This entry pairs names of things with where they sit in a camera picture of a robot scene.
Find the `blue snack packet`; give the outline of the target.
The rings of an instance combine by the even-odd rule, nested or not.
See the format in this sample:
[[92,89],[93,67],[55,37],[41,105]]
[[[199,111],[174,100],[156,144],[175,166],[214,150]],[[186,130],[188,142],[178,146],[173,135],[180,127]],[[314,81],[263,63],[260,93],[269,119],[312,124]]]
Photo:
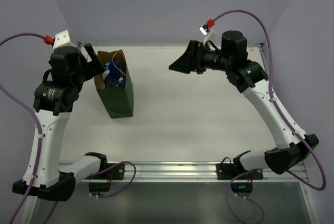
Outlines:
[[109,61],[104,65],[102,79],[105,88],[124,88],[126,85],[126,68],[119,61]]

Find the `green paper bag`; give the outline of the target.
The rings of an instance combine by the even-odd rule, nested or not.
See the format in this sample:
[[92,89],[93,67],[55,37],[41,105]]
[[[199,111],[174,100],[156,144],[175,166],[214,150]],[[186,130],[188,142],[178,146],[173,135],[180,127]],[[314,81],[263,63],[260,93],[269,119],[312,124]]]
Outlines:
[[102,74],[94,77],[94,85],[109,117],[112,119],[132,117],[134,114],[133,83],[123,50],[98,51],[98,58],[103,66],[109,61],[119,61],[126,68],[126,85],[124,88],[105,88]]

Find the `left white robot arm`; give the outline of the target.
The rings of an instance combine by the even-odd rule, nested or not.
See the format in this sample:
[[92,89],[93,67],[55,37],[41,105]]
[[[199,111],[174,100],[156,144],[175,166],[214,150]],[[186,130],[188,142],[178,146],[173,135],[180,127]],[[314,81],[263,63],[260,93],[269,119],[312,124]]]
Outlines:
[[106,168],[106,155],[88,152],[79,161],[60,168],[64,131],[85,81],[104,68],[92,45],[84,45],[87,61],[76,46],[62,46],[51,54],[51,66],[34,92],[33,116],[37,118],[31,157],[23,178],[13,184],[17,194],[46,201],[64,202],[84,179]]

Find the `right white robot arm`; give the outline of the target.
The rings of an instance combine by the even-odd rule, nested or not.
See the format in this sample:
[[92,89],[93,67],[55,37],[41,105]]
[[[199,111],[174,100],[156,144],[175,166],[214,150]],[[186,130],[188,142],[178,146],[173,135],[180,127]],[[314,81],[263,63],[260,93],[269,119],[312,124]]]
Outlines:
[[207,69],[225,72],[228,81],[257,110],[276,145],[272,150],[249,150],[236,156],[233,159],[235,170],[243,173],[270,169],[283,174],[303,161],[319,139],[298,126],[278,98],[270,97],[268,75],[259,63],[247,58],[247,39],[241,32],[224,32],[221,43],[220,49],[211,50],[206,43],[191,40],[169,70],[184,74],[202,74]]

